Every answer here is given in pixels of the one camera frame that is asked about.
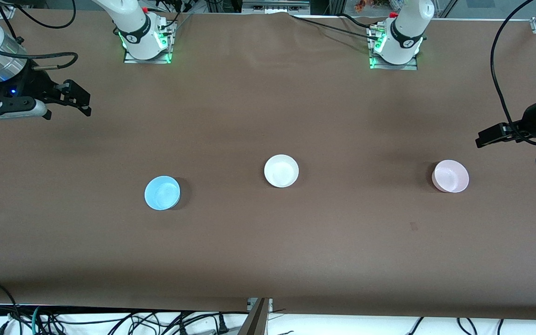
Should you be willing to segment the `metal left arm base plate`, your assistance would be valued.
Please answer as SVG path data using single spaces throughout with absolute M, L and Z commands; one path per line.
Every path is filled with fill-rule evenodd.
M 368 41 L 371 69 L 411 71 L 418 69 L 417 54 L 423 38 L 417 42 L 406 40 L 403 44 L 389 36 L 386 27 L 382 25 L 371 25 L 366 28 L 366 33 L 369 37 L 375 37 L 374 40 Z

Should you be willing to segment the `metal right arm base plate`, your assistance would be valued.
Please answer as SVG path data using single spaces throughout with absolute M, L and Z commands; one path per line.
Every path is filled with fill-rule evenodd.
M 154 44 L 158 54 L 150 59 L 137 59 L 125 49 L 124 63 L 131 64 L 170 64 L 172 63 L 173 47 L 176 37 L 176 23 L 171 23 L 160 32 L 154 34 Z

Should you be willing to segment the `grey box behind table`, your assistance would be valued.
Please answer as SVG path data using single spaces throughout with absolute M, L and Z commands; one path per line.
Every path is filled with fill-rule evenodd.
M 310 0 L 242 0 L 241 13 L 278 13 L 310 15 Z

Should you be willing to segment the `white bowl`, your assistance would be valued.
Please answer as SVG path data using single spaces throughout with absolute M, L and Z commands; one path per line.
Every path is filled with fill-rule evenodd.
M 299 176 L 299 165 L 296 160 L 285 154 L 270 157 L 263 169 L 264 178 L 276 188 L 291 186 Z

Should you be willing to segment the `aluminium frame post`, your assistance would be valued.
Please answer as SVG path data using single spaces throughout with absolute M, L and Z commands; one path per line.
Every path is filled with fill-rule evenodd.
M 237 335 L 267 335 L 268 315 L 274 311 L 272 298 L 249 298 L 251 310 Z

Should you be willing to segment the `orange colourful toy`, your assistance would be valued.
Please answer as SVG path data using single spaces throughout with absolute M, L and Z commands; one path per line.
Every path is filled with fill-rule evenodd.
M 392 7 L 389 0 L 353 0 L 353 8 L 356 13 L 364 11 L 383 10 L 391 11 Z

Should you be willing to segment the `brown table cover sheet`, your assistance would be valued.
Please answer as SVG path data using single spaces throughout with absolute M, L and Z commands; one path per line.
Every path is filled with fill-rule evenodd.
M 489 74 L 500 22 L 435 20 L 415 71 L 286 13 L 195 14 L 173 63 L 125 64 L 108 15 L 11 21 L 92 115 L 0 121 L 0 284 L 19 303 L 536 319 L 536 147 L 475 146 L 504 121 Z M 293 157 L 298 179 L 266 181 Z M 439 191 L 439 161 L 466 167 Z M 158 176 L 181 198 L 153 210 Z

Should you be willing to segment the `light blue bowl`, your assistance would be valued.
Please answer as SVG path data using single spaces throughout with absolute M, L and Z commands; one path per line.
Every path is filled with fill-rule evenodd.
M 147 184 L 143 197 L 146 204 L 153 210 L 168 210 L 179 202 L 181 187 L 173 177 L 158 176 Z

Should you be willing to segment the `pink bowl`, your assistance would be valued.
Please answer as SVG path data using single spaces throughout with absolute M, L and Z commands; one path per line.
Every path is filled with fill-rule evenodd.
M 470 177 L 464 165 L 453 160 L 439 161 L 431 174 L 433 185 L 445 193 L 460 193 L 468 188 Z

